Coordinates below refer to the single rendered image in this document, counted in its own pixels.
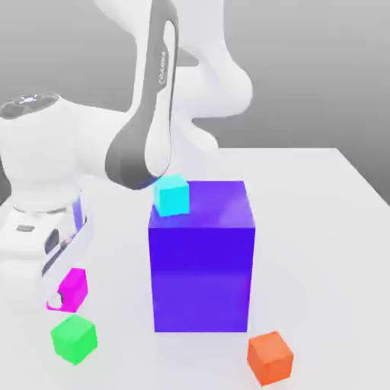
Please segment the small green cube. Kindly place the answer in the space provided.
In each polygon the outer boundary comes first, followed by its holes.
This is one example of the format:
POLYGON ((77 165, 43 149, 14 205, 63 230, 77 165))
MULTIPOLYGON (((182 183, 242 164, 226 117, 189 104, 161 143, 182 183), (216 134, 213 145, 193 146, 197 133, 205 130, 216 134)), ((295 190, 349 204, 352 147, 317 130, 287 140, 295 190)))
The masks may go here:
POLYGON ((98 347, 95 324, 77 314, 55 326, 50 336, 56 354, 74 366, 98 347))

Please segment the small orange cube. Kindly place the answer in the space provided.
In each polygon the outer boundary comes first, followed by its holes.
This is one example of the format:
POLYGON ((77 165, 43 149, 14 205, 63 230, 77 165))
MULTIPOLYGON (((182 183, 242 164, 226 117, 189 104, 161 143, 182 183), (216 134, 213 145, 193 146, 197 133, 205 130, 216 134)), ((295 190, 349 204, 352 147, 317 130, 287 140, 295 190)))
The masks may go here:
POLYGON ((271 331, 248 341, 247 362, 261 386, 288 379, 293 369, 294 353, 278 331, 271 331))

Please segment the small magenta cube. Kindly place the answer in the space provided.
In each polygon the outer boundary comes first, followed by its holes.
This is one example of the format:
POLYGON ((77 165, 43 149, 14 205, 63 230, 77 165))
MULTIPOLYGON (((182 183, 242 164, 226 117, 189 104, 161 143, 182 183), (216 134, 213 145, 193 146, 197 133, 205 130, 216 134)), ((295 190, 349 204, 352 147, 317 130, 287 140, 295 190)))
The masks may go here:
POLYGON ((76 313, 88 294, 88 283, 85 269, 72 268, 59 284, 57 292, 63 294, 64 303, 62 309, 48 309, 76 313))

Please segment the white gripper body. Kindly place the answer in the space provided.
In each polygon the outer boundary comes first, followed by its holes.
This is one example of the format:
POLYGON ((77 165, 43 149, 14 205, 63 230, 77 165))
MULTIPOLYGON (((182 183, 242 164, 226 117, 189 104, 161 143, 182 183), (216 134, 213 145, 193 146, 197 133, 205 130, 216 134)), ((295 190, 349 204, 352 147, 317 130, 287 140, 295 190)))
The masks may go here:
POLYGON ((50 231, 39 267, 39 303, 45 304, 72 268, 81 261, 92 236, 89 211, 79 194, 67 207, 44 215, 50 231))

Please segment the small cyan cube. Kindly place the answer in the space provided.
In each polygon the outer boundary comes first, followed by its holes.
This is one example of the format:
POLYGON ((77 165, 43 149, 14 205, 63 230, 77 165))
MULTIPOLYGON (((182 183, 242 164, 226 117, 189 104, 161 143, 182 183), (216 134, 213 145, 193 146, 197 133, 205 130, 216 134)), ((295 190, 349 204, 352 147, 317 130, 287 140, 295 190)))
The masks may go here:
POLYGON ((153 184, 153 203, 161 217, 190 212, 190 186, 180 175, 163 176, 153 184))

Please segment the large blue box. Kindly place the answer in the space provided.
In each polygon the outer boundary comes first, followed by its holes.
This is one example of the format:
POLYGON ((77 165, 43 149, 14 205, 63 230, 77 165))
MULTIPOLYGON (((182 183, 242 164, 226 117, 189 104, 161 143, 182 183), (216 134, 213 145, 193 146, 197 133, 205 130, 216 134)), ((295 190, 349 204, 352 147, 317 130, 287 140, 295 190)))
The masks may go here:
POLYGON ((190 212, 149 218, 157 332, 245 332, 255 222, 243 181, 190 181, 190 212))

